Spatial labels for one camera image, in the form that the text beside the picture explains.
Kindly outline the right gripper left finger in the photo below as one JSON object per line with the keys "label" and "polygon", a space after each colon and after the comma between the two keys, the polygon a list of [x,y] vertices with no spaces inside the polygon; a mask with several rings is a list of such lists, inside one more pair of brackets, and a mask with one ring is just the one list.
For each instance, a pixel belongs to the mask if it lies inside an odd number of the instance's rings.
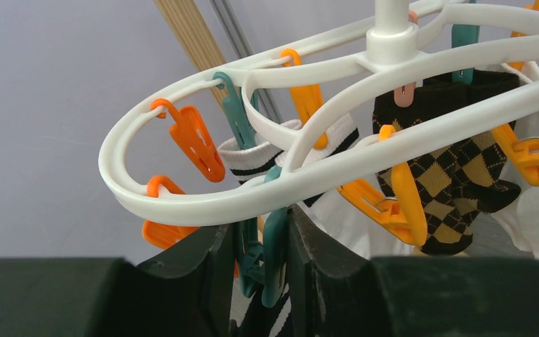
{"label": "right gripper left finger", "polygon": [[203,227],[138,264],[0,259],[0,336],[226,336],[231,225]]}

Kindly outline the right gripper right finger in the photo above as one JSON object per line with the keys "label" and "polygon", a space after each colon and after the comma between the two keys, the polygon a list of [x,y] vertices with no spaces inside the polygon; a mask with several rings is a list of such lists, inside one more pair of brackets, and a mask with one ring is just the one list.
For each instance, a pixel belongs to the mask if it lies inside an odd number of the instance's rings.
{"label": "right gripper right finger", "polygon": [[539,261],[365,259],[288,211],[296,336],[539,336]]}

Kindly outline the white clip sock hanger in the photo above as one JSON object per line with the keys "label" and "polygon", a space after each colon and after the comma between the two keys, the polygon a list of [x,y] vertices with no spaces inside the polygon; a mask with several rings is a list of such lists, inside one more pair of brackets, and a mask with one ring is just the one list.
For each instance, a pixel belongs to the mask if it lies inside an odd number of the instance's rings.
{"label": "white clip sock hanger", "polygon": [[[351,205],[422,254],[427,220],[408,161],[490,131],[507,160],[539,187],[539,136],[518,139],[517,120],[539,112],[539,81],[397,131],[373,131],[375,99],[392,92],[412,104],[425,79],[450,73],[471,84],[475,70],[539,61],[539,10],[473,1],[378,1],[375,16],[207,71],[211,92],[178,81],[131,109],[100,149],[102,179],[166,248],[185,230],[235,223],[234,269],[247,294],[277,301],[286,271],[286,209],[336,189]],[[346,114],[355,145],[304,165],[327,147]],[[239,184],[218,147],[255,135],[286,151],[282,167]]]}

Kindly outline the black sock white stripes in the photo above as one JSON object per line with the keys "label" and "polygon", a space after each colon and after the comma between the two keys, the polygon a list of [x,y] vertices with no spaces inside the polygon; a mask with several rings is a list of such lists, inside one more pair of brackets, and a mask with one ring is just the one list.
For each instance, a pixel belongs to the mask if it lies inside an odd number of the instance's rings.
{"label": "black sock white stripes", "polygon": [[255,292],[240,325],[233,323],[229,336],[294,336],[288,285],[285,285],[281,297],[271,308],[262,304],[263,290],[261,286]]}

